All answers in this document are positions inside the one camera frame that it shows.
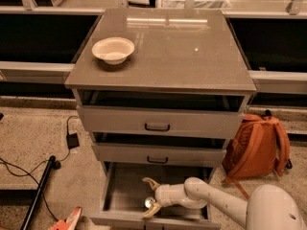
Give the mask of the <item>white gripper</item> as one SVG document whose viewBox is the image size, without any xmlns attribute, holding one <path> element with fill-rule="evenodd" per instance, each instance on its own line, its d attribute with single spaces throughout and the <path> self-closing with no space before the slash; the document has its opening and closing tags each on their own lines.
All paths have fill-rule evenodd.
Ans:
<svg viewBox="0 0 307 230">
<path fill-rule="evenodd" d="M 149 177 L 144 177 L 142 181 L 148 183 L 152 190 L 155 191 L 155 203 L 143 214 L 144 218 L 154 216 L 162 207 L 181 205 L 182 200 L 186 198 L 186 193 L 182 184 L 160 185 L 158 182 Z"/>
</svg>

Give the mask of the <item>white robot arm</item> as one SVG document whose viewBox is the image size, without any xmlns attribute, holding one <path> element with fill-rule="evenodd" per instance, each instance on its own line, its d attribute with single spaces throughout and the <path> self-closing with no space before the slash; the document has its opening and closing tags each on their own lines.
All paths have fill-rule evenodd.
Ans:
<svg viewBox="0 0 307 230">
<path fill-rule="evenodd" d="M 209 203 L 245 230 L 307 230 L 293 198 L 274 185 L 261 185 L 248 200 L 242 200 L 196 177 L 189 177 L 183 184 L 176 185 L 159 184 L 149 177 L 142 181 L 154 191 L 154 198 L 144 213 L 145 218 L 173 205 L 201 209 Z"/>
</svg>

